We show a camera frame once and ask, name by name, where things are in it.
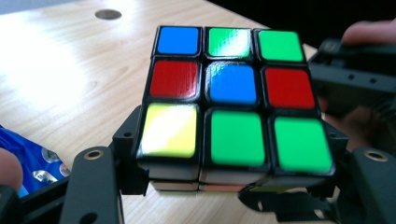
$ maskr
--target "finger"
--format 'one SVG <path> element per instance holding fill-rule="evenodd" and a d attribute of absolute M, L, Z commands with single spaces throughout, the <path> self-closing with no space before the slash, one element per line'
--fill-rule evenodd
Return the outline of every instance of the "finger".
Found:
<path fill-rule="evenodd" d="M 23 172 L 18 158 L 9 151 L 0 148 L 0 185 L 9 185 L 18 192 L 22 180 Z"/>
<path fill-rule="evenodd" d="M 345 45 L 396 44 L 396 21 L 360 21 L 349 26 L 342 37 Z"/>

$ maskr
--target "colored square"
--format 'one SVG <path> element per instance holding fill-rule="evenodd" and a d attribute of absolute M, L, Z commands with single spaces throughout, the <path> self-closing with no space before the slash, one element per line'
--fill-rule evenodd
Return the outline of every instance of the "colored square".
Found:
<path fill-rule="evenodd" d="M 274 125 L 277 156 L 282 170 L 330 172 L 332 156 L 319 119 L 277 117 Z"/>
<path fill-rule="evenodd" d="M 211 159 L 215 164 L 261 166 L 265 152 L 258 114 L 216 110 L 211 119 Z"/>
<path fill-rule="evenodd" d="M 303 51 L 294 32 L 262 30 L 259 32 L 261 56 L 270 61 L 302 62 Z"/>
<path fill-rule="evenodd" d="M 164 98 L 190 98 L 197 94 L 198 78 L 196 62 L 157 61 L 149 94 Z"/>
<path fill-rule="evenodd" d="M 315 108 L 314 95 L 305 70 L 269 67 L 264 70 L 264 75 L 271 106 L 296 109 Z"/>
<path fill-rule="evenodd" d="M 241 28 L 210 28 L 207 51 L 214 57 L 241 57 L 250 54 L 251 33 Z"/>
<path fill-rule="evenodd" d="M 148 106 L 140 149 L 145 156 L 191 158 L 196 146 L 194 105 Z"/>
<path fill-rule="evenodd" d="M 199 51 L 197 27 L 161 27 L 157 50 L 163 54 L 193 55 Z"/>
<path fill-rule="evenodd" d="M 254 105 L 257 102 L 254 70 L 241 63 L 212 63 L 206 69 L 206 89 L 210 101 Z"/>

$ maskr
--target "bolt hole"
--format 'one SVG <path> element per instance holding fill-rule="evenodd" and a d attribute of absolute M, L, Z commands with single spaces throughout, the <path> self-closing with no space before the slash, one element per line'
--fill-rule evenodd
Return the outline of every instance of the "bolt hole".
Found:
<path fill-rule="evenodd" d="M 124 137 L 131 137 L 132 133 L 124 133 Z"/>
<path fill-rule="evenodd" d="M 80 224 L 91 224 L 91 223 L 95 222 L 97 218 L 98 218 L 98 216 L 96 215 L 96 213 L 88 213 L 88 214 L 85 214 L 79 220 L 79 223 Z"/>
<path fill-rule="evenodd" d="M 373 161 L 387 161 L 388 157 L 375 151 L 365 151 L 364 155 Z"/>
<path fill-rule="evenodd" d="M 93 150 L 85 153 L 84 159 L 88 161 L 93 161 L 102 157 L 103 154 L 104 154 L 103 150 Z"/>

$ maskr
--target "green sticker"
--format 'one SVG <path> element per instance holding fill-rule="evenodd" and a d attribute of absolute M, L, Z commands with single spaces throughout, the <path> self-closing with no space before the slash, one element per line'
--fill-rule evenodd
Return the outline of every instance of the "green sticker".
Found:
<path fill-rule="evenodd" d="M 264 164 L 260 116 L 252 112 L 214 111 L 211 120 L 212 161 L 224 165 Z"/>
<path fill-rule="evenodd" d="M 302 62 L 304 55 L 294 32 L 263 30 L 259 32 L 262 57 L 265 60 Z"/>
<path fill-rule="evenodd" d="M 215 57 L 247 57 L 250 53 L 250 30 L 211 28 L 208 53 Z"/>
<path fill-rule="evenodd" d="M 332 157 L 320 120 L 277 117 L 275 134 L 281 169 L 291 172 L 330 172 Z"/>

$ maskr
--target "table surface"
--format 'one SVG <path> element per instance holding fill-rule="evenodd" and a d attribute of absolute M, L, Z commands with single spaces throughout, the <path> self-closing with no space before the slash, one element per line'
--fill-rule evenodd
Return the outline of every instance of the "table surface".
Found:
<path fill-rule="evenodd" d="M 95 12 L 119 11 L 117 20 Z M 78 1 L 0 16 L 0 124 L 72 169 L 141 104 L 157 26 L 264 27 L 204 0 Z M 304 46 L 307 58 L 315 52 Z M 235 194 L 122 196 L 126 223 L 276 223 Z"/>

